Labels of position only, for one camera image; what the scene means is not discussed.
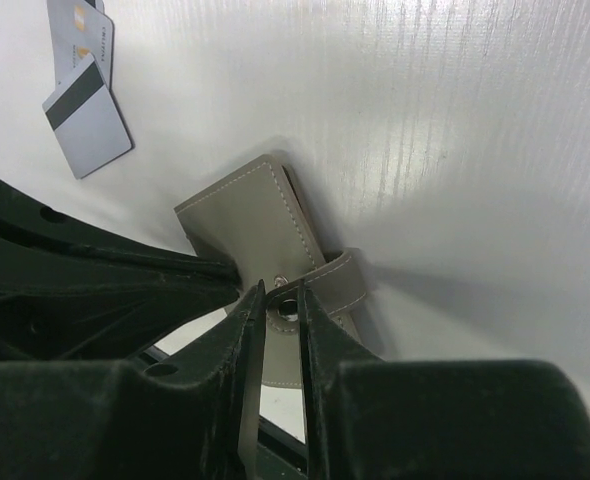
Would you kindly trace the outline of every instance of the gray leather wallet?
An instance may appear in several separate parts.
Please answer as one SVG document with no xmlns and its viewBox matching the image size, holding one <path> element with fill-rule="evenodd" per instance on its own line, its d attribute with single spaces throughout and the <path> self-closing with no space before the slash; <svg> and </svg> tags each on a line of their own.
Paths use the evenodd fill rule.
<svg viewBox="0 0 590 480">
<path fill-rule="evenodd" d="M 349 311 L 366 297 L 350 250 L 324 256 L 292 172 L 263 155 L 175 208 L 198 256 L 233 260 L 246 290 L 263 279 L 267 312 L 266 385 L 301 387 L 298 325 L 288 315 L 304 279 L 328 314 L 353 338 Z"/>
</svg>

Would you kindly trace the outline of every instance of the screw hole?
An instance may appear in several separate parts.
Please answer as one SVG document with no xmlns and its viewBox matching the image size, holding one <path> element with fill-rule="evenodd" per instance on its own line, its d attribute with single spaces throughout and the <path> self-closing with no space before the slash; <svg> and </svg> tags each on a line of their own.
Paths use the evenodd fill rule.
<svg viewBox="0 0 590 480">
<path fill-rule="evenodd" d="M 149 377 L 165 377 L 167 375 L 172 375 L 178 370 L 179 368 L 177 368 L 175 365 L 171 365 L 170 363 L 158 363 L 148 367 L 144 373 L 146 373 L 146 375 Z"/>
<path fill-rule="evenodd" d="M 68 219 L 66 215 L 56 212 L 51 207 L 42 207 L 39 215 L 49 223 L 64 223 Z"/>
<path fill-rule="evenodd" d="M 280 303 L 277 307 L 279 315 L 287 322 L 297 321 L 297 300 L 288 299 Z"/>
</svg>

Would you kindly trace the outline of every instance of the white backdrop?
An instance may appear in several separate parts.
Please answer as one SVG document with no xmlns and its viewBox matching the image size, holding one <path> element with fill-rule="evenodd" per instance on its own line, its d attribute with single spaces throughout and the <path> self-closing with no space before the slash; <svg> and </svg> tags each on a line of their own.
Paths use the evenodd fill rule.
<svg viewBox="0 0 590 480">
<path fill-rule="evenodd" d="M 590 0 L 106 0 L 136 149 L 73 179 L 45 2 L 0 2 L 0 177 L 190 251 L 173 206 L 285 151 L 362 249 L 387 359 L 527 356 L 590 405 Z"/>
</svg>

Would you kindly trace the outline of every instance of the wallet strap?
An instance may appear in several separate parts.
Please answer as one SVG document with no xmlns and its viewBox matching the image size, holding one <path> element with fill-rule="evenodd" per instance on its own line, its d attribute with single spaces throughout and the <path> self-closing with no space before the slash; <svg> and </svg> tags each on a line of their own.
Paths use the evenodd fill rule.
<svg viewBox="0 0 590 480">
<path fill-rule="evenodd" d="M 358 263 L 351 250 L 330 256 L 333 257 L 326 265 L 271 291 L 268 296 L 268 311 L 277 314 L 284 302 L 296 300 L 297 287 L 302 281 L 313 290 L 329 316 L 340 316 L 355 308 L 366 298 L 366 285 Z M 282 333 L 297 331 L 296 324 L 276 320 L 279 315 L 269 315 L 267 318 Z"/>
</svg>

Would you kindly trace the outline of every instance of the credit card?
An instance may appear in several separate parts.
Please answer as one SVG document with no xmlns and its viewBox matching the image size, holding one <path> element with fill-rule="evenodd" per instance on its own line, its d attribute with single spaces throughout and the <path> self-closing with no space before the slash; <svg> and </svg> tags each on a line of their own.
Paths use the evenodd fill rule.
<svg viewBox="0 0 590 480">
<path fill-rule="evenodd" d="M 42 107 L 76 178 L 133 148 L 92 53 L 62 79 Z"/>
<path fill-rule="evenodd" d="M 110 18 L 83 0 L 47 0 L 46 6 L 56 84 L 59 85 L 87 54 L 92 53 L 110 88 L 114 33 Z"/>
</svg>

